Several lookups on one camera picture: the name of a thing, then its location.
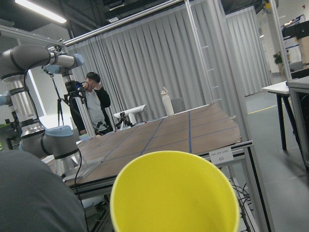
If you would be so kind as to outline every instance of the black jacket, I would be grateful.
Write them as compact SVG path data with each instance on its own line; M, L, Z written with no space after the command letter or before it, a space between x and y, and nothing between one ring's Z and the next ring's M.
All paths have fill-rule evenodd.
M102 113L104 114L105 123L107 126L110 126L112 128L110 118L108 117L105 111L105 108L110 107L111 105L110 96L108 95L108 93L105 91L104 88L101 88L100 90L95 90L95 92L98 96L98 99L100 100L101 110L102 110ZM85 126L84 126L82 117L79 114L78 106L75 100L72 100L70 103L70 111L71 111L73 121L78 131L84 130Z

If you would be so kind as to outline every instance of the gray sleeve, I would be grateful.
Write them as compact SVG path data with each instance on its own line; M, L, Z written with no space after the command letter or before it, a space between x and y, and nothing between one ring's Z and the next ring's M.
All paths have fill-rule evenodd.
M0 176L0 231L86 231L77 197L34 155L0 152Z

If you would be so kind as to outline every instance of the yellow floor line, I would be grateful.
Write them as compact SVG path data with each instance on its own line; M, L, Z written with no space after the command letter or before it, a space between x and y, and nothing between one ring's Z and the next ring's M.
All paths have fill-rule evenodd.
M253 112L248 113L248 115L254 114L254 113L257 113L257 112L260 112L260 111L263 111L263 110L268 110L268 109L274 108L274 107L276 107L276 106L277 106L277 105L272 105L272 106L267 107L267 108L262 109L262 110L253 111Z

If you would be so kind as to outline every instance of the black hair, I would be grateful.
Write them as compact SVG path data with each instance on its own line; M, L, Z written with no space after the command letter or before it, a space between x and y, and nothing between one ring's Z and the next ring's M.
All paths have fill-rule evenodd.
M95 72L87 73L86 78L92 79L97 83L100 82L100 76L98 74L96 74Z

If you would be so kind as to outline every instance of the potted plant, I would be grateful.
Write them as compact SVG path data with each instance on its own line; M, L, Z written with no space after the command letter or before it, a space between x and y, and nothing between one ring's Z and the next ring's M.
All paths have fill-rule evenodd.
M280 75L283 76L283 75L284 75L284 73L283 73L283 68L284 68L284 66L282 65L282 57L281 57L280 52L274 54L273 57L274 57L274 59L275 59L275 60L274 60L274 61L275 61L275 64L278 65Z

